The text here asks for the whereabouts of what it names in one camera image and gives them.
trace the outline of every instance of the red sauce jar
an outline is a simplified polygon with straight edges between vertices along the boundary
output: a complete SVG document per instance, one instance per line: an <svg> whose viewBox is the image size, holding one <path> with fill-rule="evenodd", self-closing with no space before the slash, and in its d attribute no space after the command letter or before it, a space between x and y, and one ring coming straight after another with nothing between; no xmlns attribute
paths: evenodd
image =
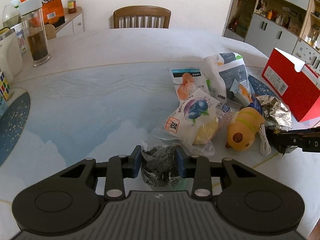
<svg viewBox="0 0 320 240"><path fill-rule="evenodd" d="M76 7L76 0L68 0L68 13L76 13L77 7Z"/></svg>

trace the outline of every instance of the glass cup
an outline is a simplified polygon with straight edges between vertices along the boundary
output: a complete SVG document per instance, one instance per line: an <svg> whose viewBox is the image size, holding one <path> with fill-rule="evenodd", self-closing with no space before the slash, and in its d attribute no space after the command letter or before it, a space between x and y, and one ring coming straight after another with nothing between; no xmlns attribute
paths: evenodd
<svg viewBox="0 0 320 240"><path fill-rule="evenodd" d="M42 9L21 16L25 36L33 58L33 65L39 66L50 59L47 37L44 30Z"/></svg>

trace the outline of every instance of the blueberry illustration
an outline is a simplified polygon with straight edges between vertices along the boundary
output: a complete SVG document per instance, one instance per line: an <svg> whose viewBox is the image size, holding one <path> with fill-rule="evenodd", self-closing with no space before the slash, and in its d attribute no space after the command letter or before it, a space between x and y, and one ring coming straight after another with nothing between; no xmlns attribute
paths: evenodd
<svg viewBox="0 0 320 240"><path fill-rule="evenodd" d="M196 112L190 112L189 113L189 118L190 119L196 119L200 116L200 112L199 111L196 111Z"/></svg>
<svg viewBox="0 0 320 240"><path fill-rule="evenodd" d="M200 110L200 111L205 111L205 110L208 109L208 104L207 104L206 101L204 101L204 100L199 100L197 103L198 103L198 105L199 105L199 110Z"/></svg>
<svg viewBox="0 0 320 240"><path fill-rule="evenodd" d="M197 112L199 108L198 102L195 102L192 106L190 106L189 113Z"/></svg>

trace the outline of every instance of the wooden chair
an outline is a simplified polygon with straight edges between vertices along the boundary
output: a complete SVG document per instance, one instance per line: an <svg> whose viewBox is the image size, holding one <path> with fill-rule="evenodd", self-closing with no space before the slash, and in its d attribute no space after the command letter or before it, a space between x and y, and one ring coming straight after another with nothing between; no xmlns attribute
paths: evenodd
<svg viewBox="0 0 320 240"><path fill-rule="evenodd" d="M139 28L139 16L142 17L142 27L146 27L146 16L149 16L148 27L152 28L152 16L156 16L156 28L159 28L159 17L164 16L163 28L169 28L171 11L156 6L127 6L120 8L113 13L113 26L115 29L119 29L119 19L123 17L123 27L127 27L126 17L130 17L129 27L132 28L132 17L135 16L135 28Z"/></svg>
<svg viewBox="0 0 320 240"><path fill-rule="evenodd" d="M45 35L47 40L54 39L57 37L56 28L52 24L46 24L44 26Z"/></svg>

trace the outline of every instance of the white cable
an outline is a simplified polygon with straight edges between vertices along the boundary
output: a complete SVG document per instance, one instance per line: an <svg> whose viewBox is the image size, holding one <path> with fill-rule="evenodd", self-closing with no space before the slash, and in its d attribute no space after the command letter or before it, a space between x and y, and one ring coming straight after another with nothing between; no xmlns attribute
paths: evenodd
<svg viewBox="0 0 320 240"><path fill-rule="evenodd" d="M264 124L261 125L260 130L258 131L258 134L260 135L260 138L261 138L260 152L262 155L267 156L269 153L271 153L271 146L266 136L266 130L265 130Z"/></svg>

